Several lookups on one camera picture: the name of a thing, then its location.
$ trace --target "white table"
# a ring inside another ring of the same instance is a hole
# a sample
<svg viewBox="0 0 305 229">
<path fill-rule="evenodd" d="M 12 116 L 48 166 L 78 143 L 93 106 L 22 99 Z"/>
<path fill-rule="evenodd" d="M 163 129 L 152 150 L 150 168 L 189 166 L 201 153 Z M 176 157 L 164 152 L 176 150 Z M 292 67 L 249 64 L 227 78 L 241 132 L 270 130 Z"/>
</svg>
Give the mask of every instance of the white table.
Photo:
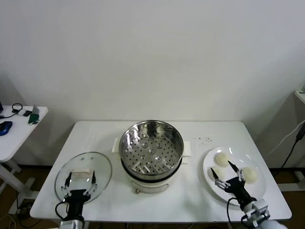
<svg viewBox="0 0 305 229">
<path fill-rule="evenodd" d="M 25 106 L 23 109 L 31 111 L 33 107 Z M 38 109 L 40 111 L 40 120 L 42 120 L 47 114 L 48 108 L 39 106 Z M 3 106 L 1 115 L 10 116 L 12 114 L 11 106 Z M 9 184 L 20 193 L 18 195 L 18 203 L 20 204 L 25 198 L 35 199 L 38 194 L 38 192 L 30 190 L 32 184 L 35 181 L 34 178 L 29 178 L 27 182 L 23 184 L 13 175 L 15 172 L 20 172 L 21 169 L 11 158 L 15 155 L 20 146 L 37 126 L 28 124 L 28 120 L 29 117 L 20 116 L 18 114 L 11 118 L 0 119 L 0 123 L 4 121 L 13 122 L 9 132 L 4 136 L 0 136 L 0 163 L 6 163 L 12 169 L 12 171 L 9 172 L 0 164 L 0 178 L 4 181 L 0 187 L 0 192 L 5 188 L 6 184 Z M 15 201 L 9 210 L 10 214 L 15 214 L 16 206 L 17 202 Z"/>
<path fill-rule="evenodd" d="M 135 122 L 78 122 L 52 167 L 30 211 L 34 218 L 58 219 L 54 208 L 59 202 L 54 181 L 60 168 L 72 157 L 89 151 L 106 154 L 113 166 L 108 187 L 93 202 L 84 205 L 86 221 L 111 222 L 224 222 L 228 221 L 226 203 L 219 199 L 201 177 L 203 157 L 217 146 L 232 146 L 245 151 L 259 164 L 267 181 L 264 199 L 271 219 L 288 219 L 292 213 L 261 154 L 241 122 L 169 122 L 191 142 L 192 156 L 177 171 L 176 181 L 158 194 L 135 194 L 115 153 L 115 138 Z M 65 206 L 59 208 L 65 216 Z M 243 213 L 230 207 L 232 221 Z"/>
</svg>

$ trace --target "stainless steel steamer basket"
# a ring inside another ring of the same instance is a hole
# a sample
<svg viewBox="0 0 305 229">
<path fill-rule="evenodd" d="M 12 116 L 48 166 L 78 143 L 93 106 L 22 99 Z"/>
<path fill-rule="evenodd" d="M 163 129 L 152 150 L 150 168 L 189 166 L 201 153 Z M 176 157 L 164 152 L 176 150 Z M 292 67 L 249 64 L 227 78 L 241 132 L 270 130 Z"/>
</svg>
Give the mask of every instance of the stainless steel steamer basket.
<svg viewBox="0 0 305 229">
<path fill-rule="evenodd" d="M 119 150 L 129 175 L 144 182 L 159 182 L 179 168 L 183 140 L 168 123 L 148 120 L 136 123 L 123 134 Z"/>
</svg>

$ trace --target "white plate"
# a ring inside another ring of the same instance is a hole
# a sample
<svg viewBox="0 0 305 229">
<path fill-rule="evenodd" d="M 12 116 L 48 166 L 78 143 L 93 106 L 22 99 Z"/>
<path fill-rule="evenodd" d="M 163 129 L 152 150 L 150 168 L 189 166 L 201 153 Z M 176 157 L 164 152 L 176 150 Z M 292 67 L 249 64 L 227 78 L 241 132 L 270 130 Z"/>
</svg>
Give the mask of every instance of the white plate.
<svg viewBox="0 0 305 229">
<path fill-rule="evenodd" d="M 215 160 L 215 155 L 220 152 L 229 154 L 231 157 L 230 161 L 235 164 L 239 169 L 244 167 L 251 167 L 252 169 L 256 170 L 258 178 L 257 181 L 252 184 L 246 183 L 244 188 L 247 190 L 250 196 L 256 199 L 262 199 L 266 192 L 266 183 L 264 177 L 262 176 L 262 173 L 259 170 L 259 167 L 245 152 L 239 152 L 237 149 L 233 149 L 231 147 L 215 148 L 209 153 L 207 153 L 203 160 L 203 174 L 211 189 L 226 202 L 229 200 L 229 198 L 233 197 L 233 194 L 226 193 L 225 191 L 217 187 L 215 185 L 215 181 L 212 180 L 208 175 L 208 169 L 210 169 L 212 166 L 218 166 L 219 168 L 224 170 L 225 181 L 237 176 L 237 174 L 234 172 L 230 165 L 228 165 L 227 167 L 221 167 L 217 164 Z M 234 205 L 239 205 L 237 200 L 232 200 L 231 203 Z"/>
</svg>

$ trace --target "cable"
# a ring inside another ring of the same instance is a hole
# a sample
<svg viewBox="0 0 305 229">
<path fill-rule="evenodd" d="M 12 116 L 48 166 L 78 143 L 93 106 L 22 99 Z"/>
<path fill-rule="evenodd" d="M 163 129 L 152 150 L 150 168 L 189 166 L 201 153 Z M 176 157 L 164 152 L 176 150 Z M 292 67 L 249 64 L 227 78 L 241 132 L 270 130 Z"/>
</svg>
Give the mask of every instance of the cable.
<svg viewBox="0 0 305 229">
<path fill-rule="evenodd" d="M 20 109 L 15 109 L 14 106 L 16 106 L 16 105 L 21 106 L 21 108 L 20 108 Z M 11 118 L 11 117 L 13 117 L 14 115 L 18 114 L 18 112 L 21 111 L 21 110 L 23 109 L 23 105 L 20 104 L 20 103 L 15 103 L 15 104 L 13 104 L 13 105 L 11 106 L 11 108 L 12 108 L 13 110 L 16 110 L 16 113 L 13 113 L 13 114 L 10 115 L 10 116 L 3 116 L 3 115 L 0 115 L 0 119 L 3 119 L 3 118 Z"/>
<path fill-rule="evenodd" d="M 22 220 L 26 220 L 28 218 L 30 218 L 30 209 L 32 207 L 32 203 L 25 203 L 25 204 L 21 204 L 21 206 L 19 207 L 19 203 L 18 203 L 18 192 L 16 191 L 16 204 L 17 204 L 17 219 L 18 219 L 18 222 L 20 223 L 20 225 L 23 227 L 23 228 L 33 228 L 35 227 L 38 223 L 41 222 L 41 219 L 38 220 L 37 222 L 35 222 L 33 225 L 31 226 L 25 226 L 23 223 L 22 223 Z"/>
<path fill-rule="evenodd" d="M 10 216 L 9 214 L 6 214 L 6 215 L 3 216 L 2 218 L 0 218 L 0 221 L 3 220 L 5 217 L 10 217 L 10 219 L 11 219 L 11 222 L 10 222 L 10 224 L 9 224 L 9 229 L 10 229 L 10 226 L 11 226 L 11 223 L 12 223 L 12 222 L 13 222 L 14 225 L 15 225 L 14 229 L 16 229 L 16 226 L 17 226 L 16 221 L 15 221 L 15 220 L 13 219 L 13 217 Z"/>
<path fill-rule="evenodd" d="M 290 151 L 288 157 L 286 158 L 285 162 L 284 162 L 283 165 L 281 166 L 281 168 L 283 168 L 283 167 L 286 165 L 286 162 L 287 162 L 288 159 L 290 158 L 290 156 L 291 156 L 291 154 L 292 154 L 292 152 L 293 152 L 293 150 L 294 150 L 294 148 L 295 148 L 295 145 L 296 145 L 296 143 L 298 143 L 298 141 L 299 141 L 298 139 L 295 140 L 295 143 L 294 143 L 294 145 L 292 146 L 291 151 Z"/>
<path fill-rule="evenodd" d="M 58 207 L 60 204 L 64 204 L 64 203 L 66 203 L 66 202 L 64 202 L 64 201 L 59 202 L 59 203 L 56 205 L 56 207 L 55 207 L 55 213 L 56 213 L 56 215 L 57 215 L 59 218 L 61 218 L 61 220 L 63 220 L 63 217 L 58 213 L 57 207 Z"/>
<path fill-rule="evenodd" d="M 227 216 L 228 216 L 228 220 L 229 220 L 229 223 L 230 223 L 230 225 L 231 225 L 232 228 L 234 228 L 234 227 L 233 227 L 233 225 L 232 225 L 232 222 L 231 222 L 230 216 L 229 216 L 229 204 L 230 204 L 231 200 L 233 200 L 233 199 L 236 199 L 236 198 L 235 198 L 235 197 L 232 197 L 232 198 L 230 198 L 230 199 L 228 200 L 228 202 L 227 202 Z"/>
<path fill-rule="evenodd" d="M 37 224 L 39 224 L 40 222 L 41 222 L 41 219 L 38 220 L 36 223 L 34 223 L 34 224 L 31 225 L 31 226 L 24 226 L 24 225 L 22 224 L 21 220 L 19 219 L 19 223 L 20 223 L 20 225 L 21 225 L 23 228 L 33 228 L 33 227 L 35 227 Z"/>
<path fill-rule="evenodd" d="M 305 120 L 302 121 L 302 122 L 300 122 L 299 125 L 297 125 L 296 128 L 295 128 L 293 131 L 291 131 L 289 134 L 287 134 L 287 135 L 280 141 L 280 143 L 277 144 L 277 146 L 274 147 L 274 148 L 266 155 L 266 157 L 268 157 L 269 155 L 271 155 L 271 154 L 272 154 L 272 153 L 273 153 L 273 152 L 283 143 L 283 141 L 284 141 L 286 138 L 288 138 L 291 134 L 293 134 L 293 132 L 296 131 L 296 130 L 299 128 L 299 126 L 302 125 L 303 123 L 305 123 Z"/>
</svg>

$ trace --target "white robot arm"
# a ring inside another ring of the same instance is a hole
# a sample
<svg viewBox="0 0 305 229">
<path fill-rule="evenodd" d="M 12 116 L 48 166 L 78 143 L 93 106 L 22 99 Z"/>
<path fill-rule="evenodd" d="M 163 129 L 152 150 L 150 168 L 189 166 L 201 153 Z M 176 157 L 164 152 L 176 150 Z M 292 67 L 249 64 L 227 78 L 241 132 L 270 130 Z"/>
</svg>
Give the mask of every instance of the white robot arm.
<svg viewBox="0 0 305 229">
<path fill-rule="evenodd" d="M 228 162 L 235 173 L 237 173 L 237 177 L 222 181 L 212 168 L 211 170 L 215 179 L 215 184 L 225 192 L 232 193 L 240 204 L 240 209 L 245 213 L 241 218 L 241 223 L 249 229 L 286 229 L 284 225 L 281 225 L 276 221 L 268 221 L 270 214 L 266 201 L 263 199 L 257 200 L 249 195 L 244 188 L 245 179 L 243 171 L 239 170 L 238 167 L 230 161 Z"/>
</svg>

